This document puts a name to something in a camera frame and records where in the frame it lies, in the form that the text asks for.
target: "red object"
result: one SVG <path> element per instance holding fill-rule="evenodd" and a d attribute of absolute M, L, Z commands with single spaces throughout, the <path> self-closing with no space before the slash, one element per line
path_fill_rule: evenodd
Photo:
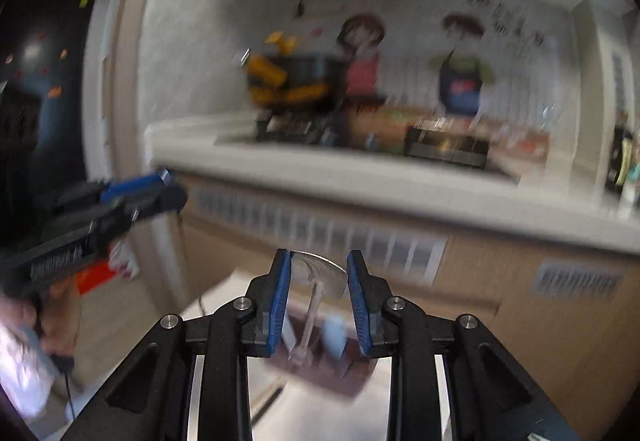
<path fill-rule="evenodd" d="M 78 273 L 76 285 L 80 294 L 84 295 L 115 276 L 116 272 L 109 269 L 109 261 L 100 261 Z"/>
<path fill-rule="evenodd" d="M 376 94 L 378 81 L 378 62 L 380 55 L 376 54 L 367 60 L 354 60 L 347 71 L 347 94 Z"/>

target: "human hand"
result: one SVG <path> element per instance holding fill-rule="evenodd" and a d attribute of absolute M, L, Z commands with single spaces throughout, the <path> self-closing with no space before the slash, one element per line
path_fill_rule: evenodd
<path fill-rule="evenodd" d="M 36 310 L 28 301 L 0 296 L 0 321 L 20 335 L 20 327 L 36 325 Z M 53 283 L 40 313 L 42 350 L 47 354 L 72 356 L 78 342 L 79 321 L 80 295 L 74 277 Z"/>

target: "dark door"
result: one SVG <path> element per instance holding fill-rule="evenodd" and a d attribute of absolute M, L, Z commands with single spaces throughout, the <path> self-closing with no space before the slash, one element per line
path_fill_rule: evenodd
<path fill-rule="evenodd" d="M 0 13 L 0 84 L 42 100 L 29 158 L 33 195 L 86 180 L 81 86 L 94 0 L 7 0 Z"/>

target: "kitchen counter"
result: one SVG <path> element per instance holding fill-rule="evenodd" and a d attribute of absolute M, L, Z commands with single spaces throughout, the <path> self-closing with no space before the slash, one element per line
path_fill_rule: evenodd
<path fill-rule="evenodd" d="M 256 112 L 151 125 L 146 159 L 204 176 L 330 201 L 577 244 L 640 253 L 640 221 L 553 168 L 519 185 L 482 172 L 356 151 L 257 144 Z"/>

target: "metal screw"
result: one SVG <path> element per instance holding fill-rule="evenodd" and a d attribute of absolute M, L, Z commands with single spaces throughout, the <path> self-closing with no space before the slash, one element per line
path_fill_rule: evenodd
<path fill-rule="evenodd" d="M 478 327 L 478 319 L 473 315 L 460 316 L 460 325 L 465 329 L 475 329 Z"/>
<path fill-rule="evenodd" d="M 253 302 L 251 302 L 251 299 L 246 296 L 241 296 L 234 300 L 234 307 L 238 311 L 246 311 L 252 304 Z"/>
<path fill-rule="evenodd" d="M 160 318 L 160 325 L 163 329 L 173 329 L 179 321 L 180 319 L 176 315 L 164 315 Z"/>
<path fill-rule="evenodd" d="M 386 306 L 393 309 L 394 311 L 404 309 L 405 305 L 406 302 L 399 296 L 392 296 L 389 300 L 386 301 Z"/>

